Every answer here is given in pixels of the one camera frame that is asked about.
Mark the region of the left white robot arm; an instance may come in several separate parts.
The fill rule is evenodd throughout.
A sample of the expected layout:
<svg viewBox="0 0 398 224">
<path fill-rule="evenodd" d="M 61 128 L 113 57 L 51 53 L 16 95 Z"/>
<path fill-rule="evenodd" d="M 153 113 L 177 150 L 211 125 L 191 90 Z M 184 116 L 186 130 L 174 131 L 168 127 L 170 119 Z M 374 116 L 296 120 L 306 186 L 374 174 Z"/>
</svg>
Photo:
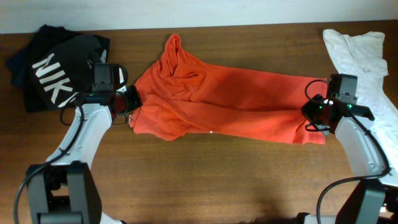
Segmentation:
<svg viewBox="0 0 398 224">
<path fill-rule="evenodd" d="M 32 223 L 118 223 L 105 214 L 91 174 L 98 146 L 119 115 L 142 106 L 137 88 L 79 93 L 75 117 L 62 142 L 43 164 L 31 165 L 27 189 Z"/>
</svg>

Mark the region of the orange printed t-shirt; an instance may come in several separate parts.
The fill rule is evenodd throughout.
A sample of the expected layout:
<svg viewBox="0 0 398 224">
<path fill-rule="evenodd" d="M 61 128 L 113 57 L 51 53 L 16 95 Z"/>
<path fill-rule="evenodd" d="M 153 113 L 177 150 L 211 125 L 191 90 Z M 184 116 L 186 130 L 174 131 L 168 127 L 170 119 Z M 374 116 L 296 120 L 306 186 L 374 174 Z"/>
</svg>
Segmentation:
<svg viewBox="0 0 398 224">
<path fill-rule="evenodd" d="M 301 107 L 326 93 L 313 77 L 205 63 L 185 51 L 174 34 L 137 80 L 142 106 L 129 125 L 136 134 L 173 141 L 188 133 L 220 133 L 287 144 L 324 144 L 306 130 Z"/>
</svg>

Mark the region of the white t-shirt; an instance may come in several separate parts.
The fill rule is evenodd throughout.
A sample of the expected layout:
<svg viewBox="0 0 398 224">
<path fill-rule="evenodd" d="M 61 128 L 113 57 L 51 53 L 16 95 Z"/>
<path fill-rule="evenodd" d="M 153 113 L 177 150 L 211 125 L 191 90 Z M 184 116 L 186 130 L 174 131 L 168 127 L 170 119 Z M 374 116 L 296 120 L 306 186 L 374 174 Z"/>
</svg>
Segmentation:
<svg viewBox="0 0 398 224">
<path fill-rule="evenodd" d="M 338 73 L 358 77 L 357 104 L 367 106 L 375 117 L 373 122 L 360 119 L 371 130 L 385 152 L 391 171 L 381 183 L 397 186 L 397 108 L 383 91 L 388 75 L 387 62 L 382 58 L 385 34 L 368 32 L 349 36 L 333 29 L 323 31 L 323 40 Z M 337 139 L 343 145 L 355 176 L 379 174 L 384 169 L 377 149 L 370 151 L 370 141 L 354 128 L 354 121 L 345 118 L 338 125 Z"/>
</svg>

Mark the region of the dark folded clothes pile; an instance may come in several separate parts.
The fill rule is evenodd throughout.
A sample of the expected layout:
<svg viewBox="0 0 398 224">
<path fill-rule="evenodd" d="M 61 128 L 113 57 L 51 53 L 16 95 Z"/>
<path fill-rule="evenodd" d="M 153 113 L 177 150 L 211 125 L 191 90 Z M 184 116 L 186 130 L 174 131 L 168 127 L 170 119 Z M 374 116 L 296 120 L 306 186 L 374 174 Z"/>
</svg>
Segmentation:
<svg viewBox="0 0 398 224">
<path fill-rule="evenodd" d="M 48 110 L 45 108 L 29 78 L 30 64 L 43 56 L 55 44 L 78 35 L 82 35 L 82 33 L 70 31 L 64 27 L 44 25 L 26 47 L 6 60 L 6 66 L 12 74 L 12 85 L 23 89 L 24 104 L 27 112 L 35 113 Z"/>
</svg>

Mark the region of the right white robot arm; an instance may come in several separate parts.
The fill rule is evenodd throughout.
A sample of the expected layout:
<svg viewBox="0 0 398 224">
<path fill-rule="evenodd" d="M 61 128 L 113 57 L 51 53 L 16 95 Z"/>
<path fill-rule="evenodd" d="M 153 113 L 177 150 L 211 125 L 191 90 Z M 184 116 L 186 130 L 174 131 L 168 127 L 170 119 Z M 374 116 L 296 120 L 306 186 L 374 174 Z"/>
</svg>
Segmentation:
<svg viewBox="0 0 398 224">
<path fill-rule="evenodd" d="M 334 134 L 345 150 L 353 176 L 323 189 L 316 212 L 299 213 L 298 223 L 397 223 L 397 172 L 387 150 L 371 131 L 374 116 L 366 106 L 315 95 L 301 108 L 308 131 Z M 357 185 L 336 215 L 321 215 L 322 200 L 333 187 Z"/>
</svg>

